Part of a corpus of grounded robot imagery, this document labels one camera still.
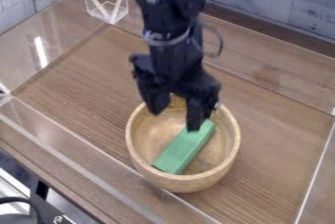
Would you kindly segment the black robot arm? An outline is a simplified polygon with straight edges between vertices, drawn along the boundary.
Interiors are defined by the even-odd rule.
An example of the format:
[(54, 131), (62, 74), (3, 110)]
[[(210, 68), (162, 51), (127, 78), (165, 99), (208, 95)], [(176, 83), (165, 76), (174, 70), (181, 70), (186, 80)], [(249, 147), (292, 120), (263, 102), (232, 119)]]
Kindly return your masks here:
[(146, 54), (131, 54), (139, 95), (153, 114), (161, 114), (172, 97), (186, 100), (186, 126), (200, 130), (219, 102), (221, 85), (202, 67), (200, 14), (205, 0), (135, 0), (142, 17)]

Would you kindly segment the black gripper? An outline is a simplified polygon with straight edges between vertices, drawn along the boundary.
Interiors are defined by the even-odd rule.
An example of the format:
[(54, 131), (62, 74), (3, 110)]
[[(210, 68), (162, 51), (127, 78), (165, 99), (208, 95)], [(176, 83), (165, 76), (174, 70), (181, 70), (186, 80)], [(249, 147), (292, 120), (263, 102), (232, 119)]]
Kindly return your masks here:
[(186, 100), (186, 125), (198, 131), (219, 102), (220, 82), (202, 67), (202, 36), (178, 44), (149, 46), (147, 54), (131, 54), (134, 78), (149, 111), (160, 115), (170, 104), (170, 94)]

